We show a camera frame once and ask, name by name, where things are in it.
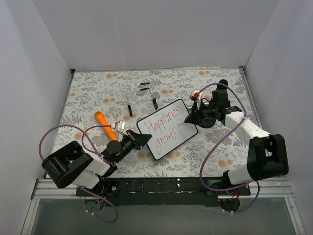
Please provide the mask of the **black framed whiteboard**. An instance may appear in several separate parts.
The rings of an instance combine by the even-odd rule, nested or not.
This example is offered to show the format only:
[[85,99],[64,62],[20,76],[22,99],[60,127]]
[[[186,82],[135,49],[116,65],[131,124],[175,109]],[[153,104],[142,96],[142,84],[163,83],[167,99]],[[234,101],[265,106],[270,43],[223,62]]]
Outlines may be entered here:
[[136,123],[140,133],[151,134],[147,146],[155,160],[160,160],[197,135],[194,124],[181,124],[189,115],[182,99],[177,99]]

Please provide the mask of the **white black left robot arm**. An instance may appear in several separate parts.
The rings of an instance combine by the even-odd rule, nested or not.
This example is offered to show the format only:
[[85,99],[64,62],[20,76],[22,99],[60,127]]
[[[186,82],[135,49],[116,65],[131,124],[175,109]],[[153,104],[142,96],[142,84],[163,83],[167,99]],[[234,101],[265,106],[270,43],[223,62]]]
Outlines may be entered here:
[[74,184],[83,186],[92,195],[98,196],[104,190],[100,177],[112,175],[117,170],[117,163],[132,150],[140,150],[151,138],[151,134],[127,130],[122,141],[110,141],[101,153],[110,163],[88,154],[77,141],[72,141],[46,157],[42,162],[42,168],[57,188],[66,188]]

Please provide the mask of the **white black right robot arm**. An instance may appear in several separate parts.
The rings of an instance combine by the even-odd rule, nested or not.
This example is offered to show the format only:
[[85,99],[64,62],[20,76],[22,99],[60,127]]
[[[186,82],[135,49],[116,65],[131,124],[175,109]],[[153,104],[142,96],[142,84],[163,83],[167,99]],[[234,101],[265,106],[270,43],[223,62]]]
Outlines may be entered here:
[[242,109],[231,106],[227,90],[214,90],[212,94],[205,104],[199,91],[192,92],[190,98],[194,104],[184,122],[211,128],[219,121],[248,145],[246,165],[225,171],[218,191],[231,195],[244,183],[287,175],[289,164],[284,137],[264,131],[249,120]]

